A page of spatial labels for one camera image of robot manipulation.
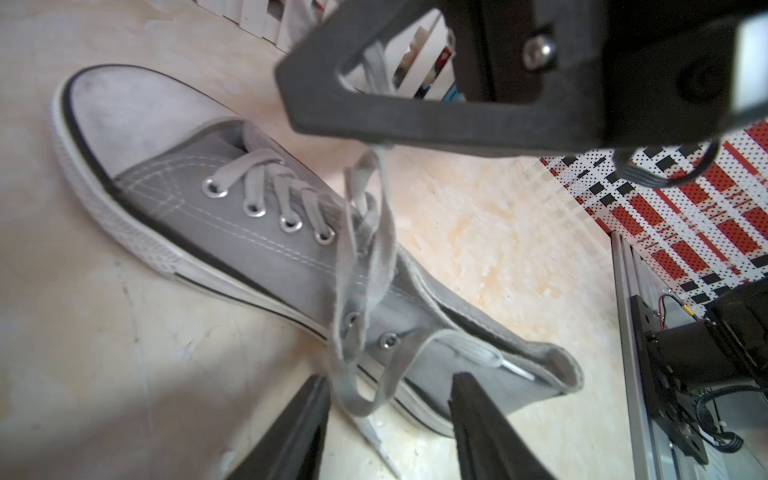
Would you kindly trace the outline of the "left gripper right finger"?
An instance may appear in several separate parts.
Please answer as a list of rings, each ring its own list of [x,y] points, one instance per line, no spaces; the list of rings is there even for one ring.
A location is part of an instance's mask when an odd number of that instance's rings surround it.
[[[449,408],[463,480],[554,480],[472,374],[453,376]]]

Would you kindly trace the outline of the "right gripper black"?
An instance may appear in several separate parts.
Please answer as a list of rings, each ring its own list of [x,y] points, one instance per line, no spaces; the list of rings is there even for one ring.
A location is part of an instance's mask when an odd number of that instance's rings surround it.
[[[763,1],[447,1],[483,150],[696,143],[767,114]]]

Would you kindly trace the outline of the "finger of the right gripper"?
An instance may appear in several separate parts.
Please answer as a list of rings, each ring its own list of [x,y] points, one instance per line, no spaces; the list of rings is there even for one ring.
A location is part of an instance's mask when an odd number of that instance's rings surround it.
[[[390,76],[367,94],[345,76],[423,15],[442,13],[455,39],[461,102],[397,97]],[[606,133],[602,1],[345,1],[278,64],[300,133],[481,157],[566,155]]]

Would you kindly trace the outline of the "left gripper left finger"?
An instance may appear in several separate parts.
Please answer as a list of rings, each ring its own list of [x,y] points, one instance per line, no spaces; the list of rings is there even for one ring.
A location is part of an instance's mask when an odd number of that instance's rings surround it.
[[[327,379],[310,376],[227,479],[317,479],[330,407]]]

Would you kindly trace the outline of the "grey shoelace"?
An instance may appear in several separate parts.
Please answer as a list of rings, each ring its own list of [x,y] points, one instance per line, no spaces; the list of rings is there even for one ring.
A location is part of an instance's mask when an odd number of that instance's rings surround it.
[[[389,349],[389,362],[373,398],[359,393],[356,375],[371,330],[371,314],[393,284],[399,257],[385,172],[387,151],[385,145],[371,144],[345,170],[345,203],[338,229],[332,229],[322,216],[317,191],[292,177],[270,150],[250,149],[202,183],[206,196],[222,198],[232,185],[241,182],[245,213],[260,217],[266,212],[263,189],[265,180],[270,178],[280,208],[280,226],[288,233],[297,231],[301,225],[289,200],[291,188],[297,188],[316,241],[336,245],[335,300],[328,339],[329,380],[338,405],[354,419],[360,433],[375,449],[381,447],[381,442],[369,416],[394,399],[407,372],[436,343],[476,365],[511,372],[529,382],[536,379],[531,371],[508,361],[498,349],[465,331],[453,327],[412,328],[403,334],[382,333],[378,344]]]

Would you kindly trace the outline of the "grey canvas sneaker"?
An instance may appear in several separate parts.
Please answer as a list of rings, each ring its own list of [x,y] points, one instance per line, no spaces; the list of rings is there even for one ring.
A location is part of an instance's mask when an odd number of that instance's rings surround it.
[[[340,226],[345,196],[250,121],[151,69],[118,64],[82,69],[57,88],[51,117],[64,174],[107,234],[166,277],[302,327],[326,344],[328,371],[337,247],[316,241],[301,192],[290,190],[301,225],[288,233],[280,226],[270,178],[260,217],[245,213],[241,182],[222,198],[206,196],[202,183],[248,150],[266,149],[292,177],[317,191],[320,212],[332,229]],[[363,397],[373,398],[389,362],[389,349],[378,344],[382,333],[429,327],[465,331],[536,377],[529,382],[476,365],[445,345],[430,346],[387,404],[440,435],[453,432],[448,398],[451,378],[460,371],[470,372],[504,414],[582,389],[582,369],[567,350],[507,330],[398,247],[397,273],[371,314],[357,369]]]

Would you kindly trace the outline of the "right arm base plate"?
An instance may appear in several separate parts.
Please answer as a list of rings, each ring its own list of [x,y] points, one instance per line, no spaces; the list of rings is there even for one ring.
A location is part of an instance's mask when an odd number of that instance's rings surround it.
[[[632,296],[629,302],[646,411],[674,446],[699,465],[706,466],[709,463],[707,444],[698,433],[694,398],[686,392],[663,352],[664,347],[670,346],[667,334],[671,330],[654,330],[659,327],[659,321],[639,295]]]

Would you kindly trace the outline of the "aluminium front rail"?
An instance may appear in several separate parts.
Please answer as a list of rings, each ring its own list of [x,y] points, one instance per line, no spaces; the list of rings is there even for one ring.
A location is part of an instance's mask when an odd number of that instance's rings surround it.
[[[636,478],[766,478],[766,280],[695,313],[610,240]]]

